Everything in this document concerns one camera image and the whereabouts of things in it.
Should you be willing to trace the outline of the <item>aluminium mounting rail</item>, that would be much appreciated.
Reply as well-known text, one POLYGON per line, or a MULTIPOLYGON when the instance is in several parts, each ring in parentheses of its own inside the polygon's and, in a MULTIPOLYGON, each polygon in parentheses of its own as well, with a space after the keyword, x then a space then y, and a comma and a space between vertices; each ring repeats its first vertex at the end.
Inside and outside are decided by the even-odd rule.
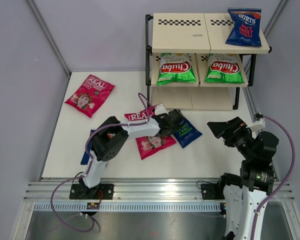
MULTIPOLYGON (((44 178, 29 182, 23 200, 48 201, 64 178, 44 178)), ((112 202, 202 202, 197 178, 103 178, 113 184, 112 202)))

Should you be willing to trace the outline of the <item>pink Real chips bag centre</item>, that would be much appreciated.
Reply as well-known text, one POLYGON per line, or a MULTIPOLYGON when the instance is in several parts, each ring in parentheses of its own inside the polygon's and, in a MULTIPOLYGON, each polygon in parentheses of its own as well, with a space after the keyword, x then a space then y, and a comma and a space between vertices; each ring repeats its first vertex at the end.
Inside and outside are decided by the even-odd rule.
MULTIPOLYGON (((143 122, 147 120, 147 113, 149 113, 149 116, 153 116, 155 106, 151 106, 147 108, 147 111, 144 109, 140 112, 136 113, 125 113, 124 116, 127 118, 129 122, 131 121, 137 121, 137 122, 143 122)), ((176 140, 171 137, 163 137, 163 136, 141 136, 141 137, 132 137, 129 136, 128 140, 135 139, 138 151, 140 154, 141 160, 144 160, 145 158, 154 155, 155 153, 169 148, 176 144, 176 140)))

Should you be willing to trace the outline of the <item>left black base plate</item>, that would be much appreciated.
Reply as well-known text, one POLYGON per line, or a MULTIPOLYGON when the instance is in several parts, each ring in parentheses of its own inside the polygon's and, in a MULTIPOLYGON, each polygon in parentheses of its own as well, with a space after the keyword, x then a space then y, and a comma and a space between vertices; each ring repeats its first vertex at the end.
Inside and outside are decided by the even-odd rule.
POLYGON ((71 200, 112 200, 113 194, 113 184, 101 183, 93 188, 87 188, 80 184, 72 184, 69 198, 71 200))

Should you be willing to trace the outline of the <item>pink Real chips bag far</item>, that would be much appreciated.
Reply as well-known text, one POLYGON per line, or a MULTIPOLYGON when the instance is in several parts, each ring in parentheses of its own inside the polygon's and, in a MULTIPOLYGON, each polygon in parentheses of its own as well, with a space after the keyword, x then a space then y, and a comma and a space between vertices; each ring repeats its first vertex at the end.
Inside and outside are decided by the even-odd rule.
POLYGON ((64 103, 91 118, 116 86, 90 74, 64 103))

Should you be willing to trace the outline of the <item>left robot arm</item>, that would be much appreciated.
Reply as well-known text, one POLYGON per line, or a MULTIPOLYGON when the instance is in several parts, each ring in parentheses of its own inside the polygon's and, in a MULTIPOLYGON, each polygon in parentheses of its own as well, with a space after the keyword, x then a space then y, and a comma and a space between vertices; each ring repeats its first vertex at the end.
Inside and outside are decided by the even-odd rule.
POLYGON ((71 187, 71 199, 92 199, 100 188, 101 176, 107 162, 115 158, 127 140, 141 137, 169 137, 184 125, 180 110, 149 116, 138 121, 119 121, 107 118, 90 134, 85 152, 89 155, 87 168, 71 187))

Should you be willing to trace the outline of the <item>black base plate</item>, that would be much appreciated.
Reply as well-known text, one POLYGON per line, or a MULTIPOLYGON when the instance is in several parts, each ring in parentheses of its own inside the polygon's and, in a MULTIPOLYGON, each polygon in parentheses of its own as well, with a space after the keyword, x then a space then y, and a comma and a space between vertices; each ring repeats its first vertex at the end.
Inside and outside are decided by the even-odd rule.
POLYGON ((203 183, 200 185, 203 200, 224 200, 224 194, 217 183, 203 183))
POLYGON ((69 198, 71 200, 112 200, 113 194, 113 184, 101 183, 93 188, 87 188, 80 184, 72 184, 69 198))

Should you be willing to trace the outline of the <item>pink real chips bag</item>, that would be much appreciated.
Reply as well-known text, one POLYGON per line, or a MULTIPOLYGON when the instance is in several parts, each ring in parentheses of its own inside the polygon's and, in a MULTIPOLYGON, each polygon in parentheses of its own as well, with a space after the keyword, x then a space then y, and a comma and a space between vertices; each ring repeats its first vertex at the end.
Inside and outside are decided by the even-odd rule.
POLYGON ((116 86, 90 74, 64 103, 91 118, 116 86))
MULTIPOLYGON (((125 113, 124 116, 127 118, 129 122, 131 121, 137 121, 137 122, 143 122, 147 120, 147 113, 149 113, 149 116, 153 116, 155 106, 151 106, 147 108, 147 111, 144 109, 140 112, 136 113, 125 113)), ((141 160, 144 160, 145 158, 154 155, 155 153, 169 148, 176 144, 176 140, 171 137, 163 137, 163 136, 141 136, 141 137, 132 137, 129 136, 128 140, 135 139, 138 151, 140 154, 141 160)))

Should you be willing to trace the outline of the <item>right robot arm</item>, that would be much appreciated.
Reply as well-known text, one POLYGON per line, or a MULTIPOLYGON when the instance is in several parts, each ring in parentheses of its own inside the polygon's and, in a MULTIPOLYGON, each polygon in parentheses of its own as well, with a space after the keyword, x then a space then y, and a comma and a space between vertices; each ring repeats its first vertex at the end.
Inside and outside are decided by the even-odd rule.
POLYGON ((273 192, 275 175, 273 156, 279 139, 268 131, 252 136, 252 128, 241 118, 207 123, 212 134, 224 145, 236 148, 243 156, 240 174, 224 173, 213 191, 225 199, 226 230, 224 240, 259 240, 267 207, 273 192))

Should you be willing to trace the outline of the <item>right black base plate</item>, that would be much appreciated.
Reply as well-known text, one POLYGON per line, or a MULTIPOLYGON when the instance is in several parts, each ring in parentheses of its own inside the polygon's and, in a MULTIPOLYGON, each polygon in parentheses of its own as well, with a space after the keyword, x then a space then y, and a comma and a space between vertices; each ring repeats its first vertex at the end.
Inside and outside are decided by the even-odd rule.
POLYGON ((217 183, 203 183, 200 185, 203 200, 224 200, 224 194, 217 183))

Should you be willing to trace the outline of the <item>green Chuba bag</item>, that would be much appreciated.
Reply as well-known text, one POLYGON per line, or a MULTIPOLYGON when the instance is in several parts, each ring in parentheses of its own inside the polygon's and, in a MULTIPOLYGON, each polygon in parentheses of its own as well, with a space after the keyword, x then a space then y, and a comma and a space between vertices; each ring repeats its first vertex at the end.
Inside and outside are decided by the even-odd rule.
POLYGON ((156 84, 195 83, 194 68, 188 53, 162 53, 160 55, 159 73, 156 84))
POLYGON ((217 84, 243 84, 238 58, 235 54, 210 53, 204 81, 217 84))

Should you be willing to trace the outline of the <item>blue Burts sea salt bag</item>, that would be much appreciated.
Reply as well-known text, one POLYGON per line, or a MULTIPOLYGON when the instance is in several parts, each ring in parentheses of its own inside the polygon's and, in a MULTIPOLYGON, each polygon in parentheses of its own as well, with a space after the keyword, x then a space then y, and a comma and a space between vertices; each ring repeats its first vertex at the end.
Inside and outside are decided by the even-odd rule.
POLYGON ((193 124, 182 114, 179 109, 177 111, 180 116, 178 117, 177 130, 173 133, 173 137, 184 149, 193 141, 202 136, 202 133, 193 126, 193 124))

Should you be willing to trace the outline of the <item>beige three-tier shelf rack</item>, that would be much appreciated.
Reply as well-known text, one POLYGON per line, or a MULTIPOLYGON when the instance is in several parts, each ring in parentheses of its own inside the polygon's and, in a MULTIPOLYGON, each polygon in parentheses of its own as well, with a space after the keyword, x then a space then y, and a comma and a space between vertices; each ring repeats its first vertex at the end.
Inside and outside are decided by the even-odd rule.
POLYGON ((195 111, 231 111, 239 107, 240 92, 254 83, 256 57, 268 54, 263 32, 261 46, 226 44, 234 23, 228 13, 154 13, 145 16, 145 84, 152 104, 166 109, 195 111), (157 85, 161 53, 190 55, 196 81, 157 85), (234 54, 244 82, 241 84, 208 83, 209 54, 234 54))

